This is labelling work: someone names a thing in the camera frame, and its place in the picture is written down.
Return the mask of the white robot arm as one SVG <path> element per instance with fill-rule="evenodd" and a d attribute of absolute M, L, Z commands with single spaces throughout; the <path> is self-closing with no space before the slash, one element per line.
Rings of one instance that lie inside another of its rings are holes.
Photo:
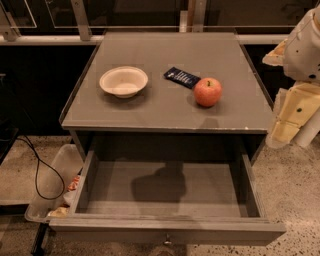
<path fill-rule="evenodd" d="M 295 81 L 276 95 L 266 144 L 281 148 L 294 141 L 307 147 L 320 130 L 320 6 L 309 10 L 262 62 L 282 66 Z"/>

